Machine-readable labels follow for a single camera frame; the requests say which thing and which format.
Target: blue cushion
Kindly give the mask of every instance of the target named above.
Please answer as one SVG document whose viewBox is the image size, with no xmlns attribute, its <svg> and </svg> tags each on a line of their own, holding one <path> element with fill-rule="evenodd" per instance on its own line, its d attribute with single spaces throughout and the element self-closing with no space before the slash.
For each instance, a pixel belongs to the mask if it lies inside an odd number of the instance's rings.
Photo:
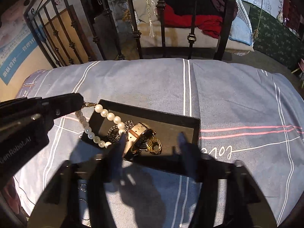
<svg viewBox="0 0 304 228">
<path fill-rule="evenodd" d="M 232 22 L 229 39 L 252 45 L 252 33 L 242 19 L 236 17 Z"/>
</svg>

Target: pearl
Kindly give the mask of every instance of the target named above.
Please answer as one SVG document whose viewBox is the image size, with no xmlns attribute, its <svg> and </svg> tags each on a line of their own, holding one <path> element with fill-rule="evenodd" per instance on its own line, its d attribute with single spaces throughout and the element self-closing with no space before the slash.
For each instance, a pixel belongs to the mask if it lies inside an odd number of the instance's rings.
<svg viewBox="0 0 304 228">
<path fill-rule="evenodd" d="M 96 111 L 97 113 L 102 112 L 102 110 L 103 110 L 102 105 L 98 104 L 98 105 L 95 106 L 95 111 Z"/>
<path fill-rule="evenodd" d="M 107 115 L 107 119 L 108 119 L 109 121 L 113 121 L 113 120 L 114 120 L 114 117 L 115 117 L 115 115 L 114 115 L 113 113 L 109 113 L 109 114 Z"/>
<path fill-rule="evenodd" d="M 108 147 L 109 145 L 111 145 L 111 144 L 112 144 L 112 143 L 111 143 L 111 142 L 109 142 L 109 141 L 108 141 L 108 142 L 106 142 L 106 143 L 105 143 L 105 148 L 107 148 L 107 147 Z"/>
<path fill-rule="evenodd" d="M 127 133 L 127 131 L 125 131 L 124 129 L 120 129 L 118 130 L 118 134 L 121 136 L 122 134 Z"/>
<path fill-rule="evenodd" d="M 75 112 L 75 116 L 77 117 L 77 118 L 80 118 L 80 117 L 82 117 L 82 111 L 76 111 Z"/>
<path fill-rule="evenodd" d="M 113 122 L 114 122 L 115 124 L 119 124 L 119 123 L 121 122 L 121 118 L 120 118 L 119 116 L 116 116 L 116 117 L 114 118 Z"/>
<path fill-rule="evenodd" d="M 123 122 L 120 122 L 119 124 L 117 124 L 117 128 L 123 129 L 123 128 L 125 128 L 125 124 Z"/>
<path fill-rule="evenodd" d="M 103 140 L 101 140 L 99 143 L 98 143 L 99 147 L 105 147 L 105 142 Z"/>
<path fill-rule="evenodd" d="M 93 141 L 98 144 L 100 142 L 100 138 L 98 136 L 94 136 Z"/>
<path fill-rule="evenodd" d="M 100 113 L 102 117 L 107 117 L 109 112 L 106 109 L 103 109 L 102 112 Z"/>
<path fill-rule="evenodd" d="M 82 123 L 83 128 L 88 128 L 90 125 L 87 121 Z"/>
<path fill-rule="evenodd" d="M 94 134 L 93 132 L 89 132 L 89 133 L 88 133 L 88 138 L 89 138 L 89 139 L 92 140 L 92 139 L 94 138 L 94 136 L 95 136 L 95 134 Z"/>
<path fill-rule="evenodd" d="M 81 124 L 87 121 L 87 119 L 84 116 L 79 117 L 78 120 Z"/>
<path fill-rule="evenodd" d="M 91 129 L 90 127 L 88 127 L 88 128 L 85 129 L 85 133 L 86 133 L 86 134 L 88 134 L 88 133 L 90 133 L 90 132 L 92 132 L 92 129 Z"/>
</svg>

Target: open rectangular box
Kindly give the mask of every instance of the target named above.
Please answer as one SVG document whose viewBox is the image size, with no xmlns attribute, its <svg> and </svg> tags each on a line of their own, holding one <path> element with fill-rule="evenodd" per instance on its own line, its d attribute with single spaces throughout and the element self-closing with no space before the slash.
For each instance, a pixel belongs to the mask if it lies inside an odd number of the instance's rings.
<svg viewBox="0 0 304 228">
<path fill-rule="evenodd" d="M 200 119 L 115 103 L 103 99 L 99 101 L 99 104 L 104 109 L 114 113 L 115 116 L 119 116 L 123 122 L 131 120 L 135 125 L 138 122 L 147 124 L 156 132 L 156 137 L 162 143 L 162 152 L 159 155 L 152 155 L 149 152 L 142 151 L 134 157 L 128 157 L 130 154 L 127 154 L 125 156 L 126 160 L 157 170 L 186 175 L 181 156 L 179 155 L 177 136 L 180 132 L 183 132 L 189 142 L 197 145 Z M 109 129 L 115 125 L 113 121 L 109 121 L 102 117 L 100 113 L 94 111 L 89 124 L 95 135 L 105 142 L 109 141 L 106 136 Z M 93 140 L 88 138 L 86 133 L 83 133 L 82 140 L 98 147 Z M 107 149 L 104 148 L 104 153 L 109 151 L 111 146 Z"/>
</svg>

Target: red fabric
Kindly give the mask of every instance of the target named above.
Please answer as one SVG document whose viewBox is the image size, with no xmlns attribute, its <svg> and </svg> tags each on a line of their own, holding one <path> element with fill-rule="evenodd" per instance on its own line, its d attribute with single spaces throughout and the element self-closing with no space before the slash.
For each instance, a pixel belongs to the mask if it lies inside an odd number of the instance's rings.
<svg viewBox="0 0 304 228">
<path fill-rule="evenodd" d="M 176 15 L 173 8 L 166 4 L 164 20 L 166 26 L 191 28 L 192 15 Z M 222 21 L 223 19 L 217 15 L 197 15 L 195 17 L 195 26 L 201 29 L 204 34 L 218 39 L 222 28 Z"/>
</svg>

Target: jewelry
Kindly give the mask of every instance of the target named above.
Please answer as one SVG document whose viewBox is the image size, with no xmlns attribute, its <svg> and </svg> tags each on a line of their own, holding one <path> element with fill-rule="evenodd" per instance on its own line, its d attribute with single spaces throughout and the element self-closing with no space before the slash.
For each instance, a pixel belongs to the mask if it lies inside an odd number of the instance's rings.
<svg viewBox="0 0 304 228">
<path fill-rule="evenodd" d="M 134 125 L 133 121 L 122 122 L 119 116 L 115 116 L 113 113 L 109 113 L 108 110 L 104 109 L 102 105 L 96 103 L 85 102 L 84 107 L 94 107 L 97 113 L 100 113 L 102 117 L 106 117 L 109 121 L 113 121 L 116 125 L 110 128 L 107 133 L 109 142 L 104 142 L 99 136 L 95 136 L 92 132 L 92 128 L 87 122 L 86 117 L 83 116 L 81 110 L 76 111 L 75 115 L 79 122 L 85 129 L 85 133 L 88 138 L 93 140 L 94 143 L 98 144 L 99 147 L 107 148 L 112 143 L 118 141 L 122 134 L 127 133 L 127 143 L 123 152 L 123 156 L 131 149 L 134 154 L 140 153 L 140 151 L 148 151 L 154 155 L 160 154 L 162 151 L 162 143 L 159 139 L 155 138 L 156 132 L 153 131 L 147 124 L 139 122 Z"/>
</svg>

